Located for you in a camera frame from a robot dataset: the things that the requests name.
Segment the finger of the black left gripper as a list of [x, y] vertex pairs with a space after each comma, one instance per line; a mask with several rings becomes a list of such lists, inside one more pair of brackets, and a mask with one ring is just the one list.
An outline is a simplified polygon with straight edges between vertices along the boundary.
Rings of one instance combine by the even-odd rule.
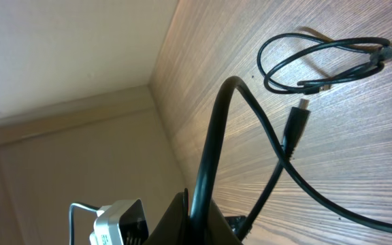
[[246, 220], [246, 217], [241, 215], [241, 216], [226, 216], [225, 220], [227, 221], [228, 225], [230, 226], [232, 232], [234, 234], [238, 234], [239, 230], [242, 228], [244, 221]]

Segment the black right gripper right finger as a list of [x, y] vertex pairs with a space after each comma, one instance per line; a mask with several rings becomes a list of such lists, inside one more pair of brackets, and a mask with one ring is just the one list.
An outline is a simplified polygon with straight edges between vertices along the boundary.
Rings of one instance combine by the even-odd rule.
[[213, 199], [210, 200], [201, 216], [201, 244], [242, 245]]

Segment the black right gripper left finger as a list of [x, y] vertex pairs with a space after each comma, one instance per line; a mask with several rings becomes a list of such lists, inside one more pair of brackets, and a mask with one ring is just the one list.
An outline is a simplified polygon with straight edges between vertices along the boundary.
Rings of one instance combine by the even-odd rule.
[[189, 219], [189, 192], [177, 193], [143, 245], [183, 245]]

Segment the black cable blue USB plug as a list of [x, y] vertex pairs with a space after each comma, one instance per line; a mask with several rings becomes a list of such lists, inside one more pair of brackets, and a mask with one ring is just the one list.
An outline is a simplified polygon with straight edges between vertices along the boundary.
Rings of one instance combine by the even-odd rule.
[[373, 220], [365, 216], [361, 216], [354, 212], [344, 209], [336, 203], [328, 200], [315, 189], [313, 189], [295, 170], [289, 159], [286, 157], [278, 138], [271, 126], [265, 112], [258, 104], [253, 94], [248, 89], [244, 81], [237, 77], [231, 76], [227, 78], [221, 85], [216, 96], [210, 124], [206, 136], [205, 145], [199, 165], [197, 182], [193, 195], [193, 203], [190, 214], [191, 234], [198, 244], [203, 244], [206, 240], [206, 228], [208, 227], [208, 212], [210, 202], [212, 200], [212, 191], [216, 177], [218, 162], [223, 146], [225, 128], [227, 124], [227, 116], [229, 105], [234, 90], [238, 90], [248, 103], [250, 108], [259, 119], [268, 140], [270, 141], [274, 152], [276, 153], [280, 163], [287, 173], [292, 177], [296, 184], [302, 188], [311, 198], [320, 203], [322, 206], [335, 212], [336, 214], [360, 225], [392, 233], [392, 224]]

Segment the black cable gold plug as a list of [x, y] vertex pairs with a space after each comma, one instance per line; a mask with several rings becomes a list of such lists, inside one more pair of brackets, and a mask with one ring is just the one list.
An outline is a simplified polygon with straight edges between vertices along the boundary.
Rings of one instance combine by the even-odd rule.
[[[304, 39], [314, 45], [304, 48], [281, 60], [271, 68], [263, 64], [266, 48], [281, 39]], [[328, 50], [342, 50], [363, 55], [364, 59], [354, 61], [347, 67], [346, 57], [341, 54], [326, 54], [320, 59], [318, 55]], [[257, 68], [263, 76], [263, 85], [269, 92], [278, 95], [313, 95], [329, 90], [335, 84], [345, 84], [369, 78], [380, 73], [385, 63], [392, 59], [392, 43], [383, 37], [354, 37], [347, 39], [329, 39], [303, 33], [283, 33], [265, 41], [257, 53]], [[276, 74], [293, 65], [307, 65], [320, 76], [318, 78], [302, 78], [294, 85], [281, 82]]]

